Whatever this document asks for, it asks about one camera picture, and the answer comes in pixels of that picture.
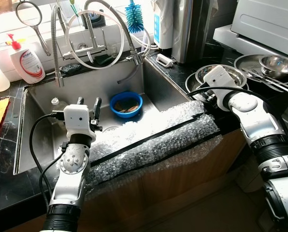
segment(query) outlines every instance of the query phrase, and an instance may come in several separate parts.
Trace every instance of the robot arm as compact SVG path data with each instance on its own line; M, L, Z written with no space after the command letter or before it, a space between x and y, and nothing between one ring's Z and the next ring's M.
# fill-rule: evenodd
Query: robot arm
M60 176L54 188L47 217L42 232L75 232L80 209L86 193L86 175L90 169L88 157L90 145L95 141L94 131L101 131L98 126L102 100L96 99L93 120L89 109L79 98L77 104L68 105L64 111L67 137L70 141L62 146L64 152L58 161Z
M217 66L204 76L210 87L237 87L234 80ZM273 220L288 228L288 136L268 106L259 98L232 90L213 90L217 105L239 119L244 137L255 154L265 181L265 200Z

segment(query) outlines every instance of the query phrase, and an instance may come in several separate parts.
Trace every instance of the black countertop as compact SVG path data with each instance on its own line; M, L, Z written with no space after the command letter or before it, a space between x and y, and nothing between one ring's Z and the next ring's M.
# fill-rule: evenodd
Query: black countertop
M206 45L205 54L202 60L192 65L180 66L175 64L169 69L155 62L156 54L148 58L172 79L181 90L187 92L185 80L198 68L219 63L233 66L234 60L241 55L210 43ZM76 74L86 71L88 71L86 68L82 68ZM53 76L46 77L42 82L50 81L52 78ZM252 91L261 93L269 99L281 113L286 109L288 94L275 92L261 83L253 81L247 83ZM38 170L34 168L13 175L21 98L23 89L27 85L23 80L15 81L11 83L8 90L0 92L0 100L3 98L10 99L10 105L0 130L0 221L3 220L3 223L0 224L0 231L45 213L44 200L38 187ZM216 117L216 123L223 134L239 127L238 120L232 114L218 109L211 109L210 113Z

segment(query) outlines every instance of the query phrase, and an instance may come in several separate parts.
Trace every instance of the sink basin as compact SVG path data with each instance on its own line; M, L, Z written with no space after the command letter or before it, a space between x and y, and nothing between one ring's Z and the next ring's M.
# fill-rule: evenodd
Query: sink basin
M84 98L84 104L93 109L96 97L102 98L100 126L103 131L114 130L127 121L139 121L145 115L158 114L174 105L188 101L184 93L176 87L159 69L145 59L136 75L121 84L134 68L132 62L120 62L105 69L86 72L64 79L64 87L56 87L54 81L27 87L22 96L18 140L15 155L14 174L22 173L36 165L30 153L29 135L34 122L41 116L51 113L51 99L75 104L78 97ZM143 98L140 113L132 118L120 118L109 108L112 96L123 91L133 91ZM66 129L55 119L44 119L34 131L33 147L42 166L47 166L60 154L59 147L67 141Z

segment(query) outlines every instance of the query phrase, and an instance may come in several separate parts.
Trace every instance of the white plastic clip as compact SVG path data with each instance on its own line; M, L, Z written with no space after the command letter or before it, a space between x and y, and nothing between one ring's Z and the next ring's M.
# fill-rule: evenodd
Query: white plastic clip
M170 58L167 58L166 56L163 56L162 54L158 54L157 55L156 61L157 61L158 64L161 64L165 68L173 66L173 61Z

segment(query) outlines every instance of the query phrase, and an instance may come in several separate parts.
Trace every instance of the red pump cap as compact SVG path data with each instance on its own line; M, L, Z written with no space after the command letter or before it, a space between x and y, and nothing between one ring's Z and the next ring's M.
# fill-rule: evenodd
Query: red pump cap
M9 38L12 39L12 47L14 50L18 50L21 48L21 44L13 39L14 34L7 34Z

